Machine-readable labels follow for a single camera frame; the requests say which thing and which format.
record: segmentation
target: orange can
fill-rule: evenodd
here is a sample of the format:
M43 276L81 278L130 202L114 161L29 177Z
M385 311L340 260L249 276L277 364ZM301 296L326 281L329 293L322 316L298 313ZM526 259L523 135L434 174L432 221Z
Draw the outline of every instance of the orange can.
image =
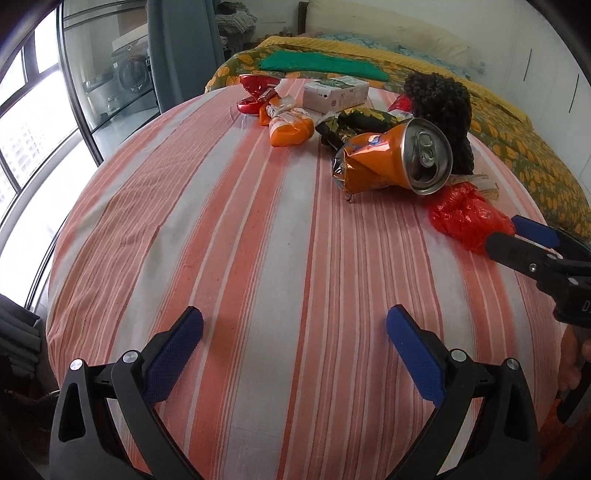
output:
M336 155L333 178L351 195L390 185L428 195L445 185L452 164L452 149L441 130L413 118L384 134L351 138Z

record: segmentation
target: pull tab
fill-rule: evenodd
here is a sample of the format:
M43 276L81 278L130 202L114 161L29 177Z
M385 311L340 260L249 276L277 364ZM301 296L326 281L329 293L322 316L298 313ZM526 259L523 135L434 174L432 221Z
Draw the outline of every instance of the pull tab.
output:
M415 137L415 146L418 150L418 159L425 168L431 168L435 165L435 151L431 135L424 130L417 133Z

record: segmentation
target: striped bedsheet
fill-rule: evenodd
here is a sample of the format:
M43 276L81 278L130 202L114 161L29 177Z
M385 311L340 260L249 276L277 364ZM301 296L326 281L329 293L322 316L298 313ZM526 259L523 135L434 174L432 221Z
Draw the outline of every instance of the striped bedsheet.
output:
M305 80L280 94L301 99ZM448 348L521 362L538 423L556 393L560 329L535 283L466 252L429 224L417 196L383 189L343 201L316 135L272 148L236 111L239 86L169 111L128 139L71 212L50 280L47 341L68 364L142 349L187 305L204 338L164 424L208 480L383 479L427 421L384 319L402 303ZM368 106L396 95L371 89ZM476 138L497 207L542 216ZM131 458L143 463L113 410ZM448 466L475 421L467 421Z

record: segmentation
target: can lid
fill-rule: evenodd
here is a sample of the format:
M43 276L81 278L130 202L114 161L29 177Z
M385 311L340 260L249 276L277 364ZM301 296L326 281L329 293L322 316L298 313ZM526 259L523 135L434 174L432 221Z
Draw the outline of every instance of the can lid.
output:
M402 138L402 160L411 188L420 195L438 191L452 172L452 148L445 135L424 118L413 118Z

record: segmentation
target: glass window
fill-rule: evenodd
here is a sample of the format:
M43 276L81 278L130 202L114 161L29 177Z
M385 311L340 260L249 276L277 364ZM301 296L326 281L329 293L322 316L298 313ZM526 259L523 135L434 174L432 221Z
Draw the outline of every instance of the glass window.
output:
M106 160L128 136L159 113L154 91L148 92L126 108L119 110L93 134L100 154Z
M58 62L56 11L47 15L35 29L35 53L39 73Z
M20 185L75 128L61 72L49 75L0 118L0 150Z
M37 190L0 255L0 293L23 305L47 248L96 171L81 141Z
M12 185L10 185L6 174L0 168L0 220L8 210L8 206L14 198L14 194L15 192Z
M64 8L80 3L66 0ZM92 131L152 89L146 65L148 18L143 7L137 8L140 4L120 5L120 8L134 8L130 11L111 7L89 11L91 20L81 22L81 17L75 17L64 28L68 67ZM137 107L144 103L145 100L138 102Z
M2 82L0 82L0 105L6 102L14 92L24 85L25 76L22 72L22 54L19 52L2 79Z

